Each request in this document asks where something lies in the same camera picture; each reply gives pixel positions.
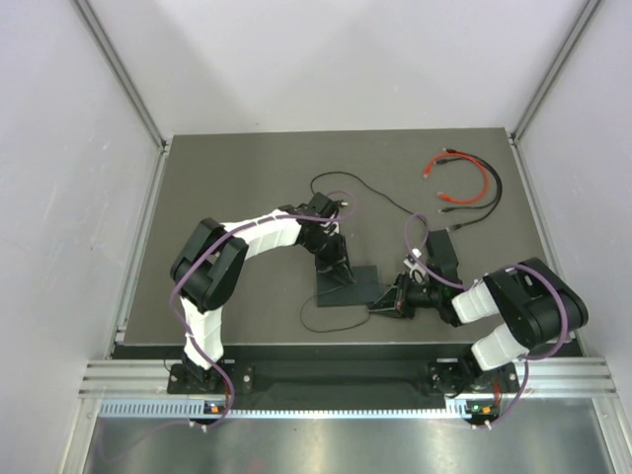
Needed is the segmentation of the black network switch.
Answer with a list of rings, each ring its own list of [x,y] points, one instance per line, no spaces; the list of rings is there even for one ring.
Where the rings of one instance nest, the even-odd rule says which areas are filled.
[[[321,308],[368,305],[382,295],[377,266],[353,267],[355,283],[342,285],[317,275],[316,305]]]

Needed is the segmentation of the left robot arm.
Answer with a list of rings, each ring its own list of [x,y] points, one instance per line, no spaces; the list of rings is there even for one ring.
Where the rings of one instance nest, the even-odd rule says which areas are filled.
[[[280,248],[300,246],[314,257],[316,272],[341,286],[355,282],[340,222],[348,204],[321,193],[299,206],[284,205],[240,222],[202,220],[170,269],[170,304],[185,328],[182,364],[202,391],[232,383],[219,363],[222,309],[233,295],[244,264]]]

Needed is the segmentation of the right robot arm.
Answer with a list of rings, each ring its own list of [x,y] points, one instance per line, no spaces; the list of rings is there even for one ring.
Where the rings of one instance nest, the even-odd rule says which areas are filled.
[[[456,328],[492,316],[502,319],[457,358],[451,397],[468,388],[486,389],[497,369],[521,357],[535,359],[532,352],[550,341],[555,345],[543,357],[553,356],[571,332],[589,322],[583,300],[538,258],[488,273],[470,286],[458,277],[455,257],[429,257],[423,263],[412,254],[409,259],[414,264],[368,304],[371,313],[411,318],[417,309],[430,308]]]

